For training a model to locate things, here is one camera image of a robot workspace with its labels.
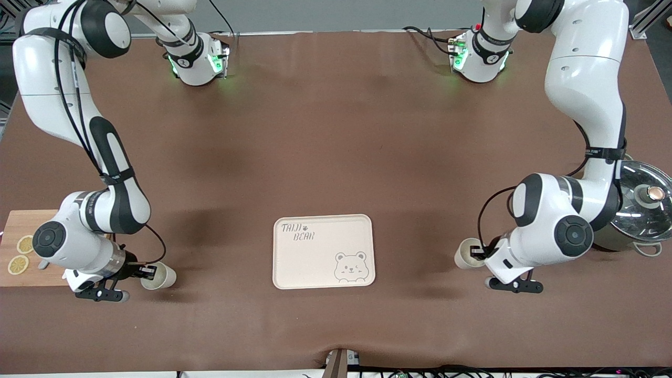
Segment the white IKEA cup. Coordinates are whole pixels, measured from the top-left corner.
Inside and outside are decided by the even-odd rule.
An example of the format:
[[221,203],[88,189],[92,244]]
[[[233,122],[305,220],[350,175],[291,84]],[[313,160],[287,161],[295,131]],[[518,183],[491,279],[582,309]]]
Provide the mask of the white IKEA cup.
[[461,243],[454,255],[456,266],[460,269],[477,269],[485,266],[484,260],[478,260],[473,257],[472,249],[482,249],[481,242],[478,238],[466,238]]
[[177,273],[173,268],[158,261],[157,263],[148,265],[148,268],[154,270],[154,276],[151,278],[141,278],[141,285],[146,290],[167,289],[175,284],[177,280]]

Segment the cream bear print tray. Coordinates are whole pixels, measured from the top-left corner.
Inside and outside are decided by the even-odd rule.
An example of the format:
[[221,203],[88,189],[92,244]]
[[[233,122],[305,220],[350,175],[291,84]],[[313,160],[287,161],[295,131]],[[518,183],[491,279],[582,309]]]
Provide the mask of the cream bear print tray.
[[365,214],[279,218],[272,251],[277,289],[365,287],[376,280],[373,227]]

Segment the bamboo cutting board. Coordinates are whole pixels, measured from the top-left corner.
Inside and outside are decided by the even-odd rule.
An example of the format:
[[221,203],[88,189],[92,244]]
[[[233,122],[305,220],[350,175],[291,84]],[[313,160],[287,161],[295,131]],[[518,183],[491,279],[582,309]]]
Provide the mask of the bamboo cutting board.
[[9,270],[10,261],[22,255],[17,249],[20,240],[33,235],[41,224],[51,220],[56,213],[55,209],[10,211],[0,242],[0,287],[69,287],[62,277],[64,268],[50,264],[39,269],[43,259],[33,251],[24,254],[27,264],[23,272],[14,275]]

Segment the brown table cloth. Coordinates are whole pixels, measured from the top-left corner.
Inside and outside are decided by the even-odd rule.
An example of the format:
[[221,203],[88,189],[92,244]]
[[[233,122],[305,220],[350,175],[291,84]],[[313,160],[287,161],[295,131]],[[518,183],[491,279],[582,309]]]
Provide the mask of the brown table cloth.
[[[153,40],[92,58],[177,282],[120,282],[125,303],[0,288],[0,374],[310,369],[338,348],[388,368],[672,366],[670,246],[535,269],[539,295],[455,266],[492,193],[583,159],[544,93],[552,36],[514,45],[482,85],[405,32],[240,37],[228,77],[201,88]],[[276,289],[276,220],[335,214],[371,219],[374,282]]]

